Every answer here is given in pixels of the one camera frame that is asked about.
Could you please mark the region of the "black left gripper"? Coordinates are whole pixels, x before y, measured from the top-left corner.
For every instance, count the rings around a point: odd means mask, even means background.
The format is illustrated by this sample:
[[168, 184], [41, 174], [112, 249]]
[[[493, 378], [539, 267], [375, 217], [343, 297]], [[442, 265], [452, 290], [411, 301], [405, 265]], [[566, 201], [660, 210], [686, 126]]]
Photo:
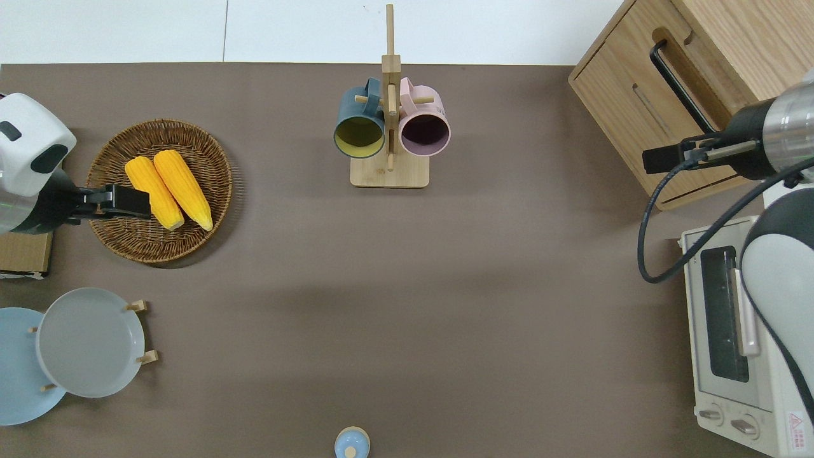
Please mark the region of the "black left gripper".
[[150, 194], [129, 186], [106, 184], [104, 188], [80, 186], [71, 195], [73, 208], [64, 225], [81, 225], [83, 220], [150, 219]]

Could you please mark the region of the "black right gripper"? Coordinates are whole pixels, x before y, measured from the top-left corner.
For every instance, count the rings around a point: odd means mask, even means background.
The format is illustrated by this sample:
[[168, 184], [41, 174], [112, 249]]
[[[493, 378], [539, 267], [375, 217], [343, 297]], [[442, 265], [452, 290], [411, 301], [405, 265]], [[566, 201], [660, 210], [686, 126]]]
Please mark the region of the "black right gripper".
[[720, 150], [732, 145], [732, 140], [722, 132], [707, 134], [698, 139], [698, 147], [694, 141], [682, 141], [665, 147], [645, 149], [642, 152], [642, 164], [646, 174], [728, 166], [731, 160], [720, 153]]

